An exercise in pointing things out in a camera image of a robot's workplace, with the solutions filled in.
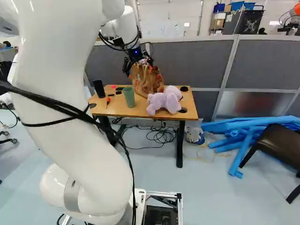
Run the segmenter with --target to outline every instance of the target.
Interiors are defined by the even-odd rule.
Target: plush toy
[[[163,93],[149,94],[147,113],[154,116],[156,110],[166,108],[171,114],[175,114],[181,109],[181,91],[175,86],[168,86]]]

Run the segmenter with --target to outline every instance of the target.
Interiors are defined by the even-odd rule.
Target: chair leg
[[[296,187],[291,193],[290,195],[286,198],[286,201],[291,204],[294,199],[300,194],[300,185],[298,185],[298,187]]]
[[[243,168],[244,165],[249,161],[249,159],[253,156],[253,154],[256,152],[257,148],[255,146],[252,146],[248,154],[243,158],[243,160],[240,163],[239,168]]]

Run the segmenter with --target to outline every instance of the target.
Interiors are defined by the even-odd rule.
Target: gray cubicle partition
[[[226,35],[151,41],[165,84],[192,87],[205,121],[243,116],[300,116],[299,37]],[[122,73],[126,55],[94,46],[89,80],[130,84]]]

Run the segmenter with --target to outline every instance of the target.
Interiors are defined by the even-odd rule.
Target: black mug
[[[93,81],[96,93],[99,98],[105,98],[105,91],[101,80]]]

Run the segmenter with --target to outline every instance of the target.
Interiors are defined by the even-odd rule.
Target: table leg
[[[180,121],[179,129],[177,130],[177,152],[176,152],[176,166],[177,168],[183,167],[183,153],[182,145],[184,138],[184,127],[186,122],[184,120]]]
[[[106,128],[112,129],[111,123],[109,122],[109,119],[107,116],[98,116],[98,119],[99,119],[100,123],[102,123]],[[106,133],[109,143],[112,145],[112,143],[114,142],[114,139],[111,137],[111,134],[106,131],[104,131],[104,132]]]
[[[108,119],[107,116],[98,116],[98,118],[99,118],[100,122],[101,122],[105,127],[107,127],[108,129],[112,129],[111,123],[110,123],[110,121],[109,121],[109,119]],[[125,125],[125,124],[122,124],[121,127],[119,128],[119,130],[117,131],[117,134],[118,134],[119,136],[121,136],[125,129],[126,129],[126,125]],[[116,146],[117,140],[116,140],[115,138],[111,138],[110,134],[108,134],[107,132],[105,132],[105,133],[106,133],[106,136],[107,136],[107,138],[108,138],[108,140],[109,140],[109,143],[110,143],[113,147]]]
[[[125,129],[126,129],[126,125],[122,124],[121,127],[119,128],[119,130],[117,131],[118,136],[121,137],[122,133],[124,132]],[[110,143],[114,147],[117,144],[117,140],[115,139],[115,140],[111,141]]]

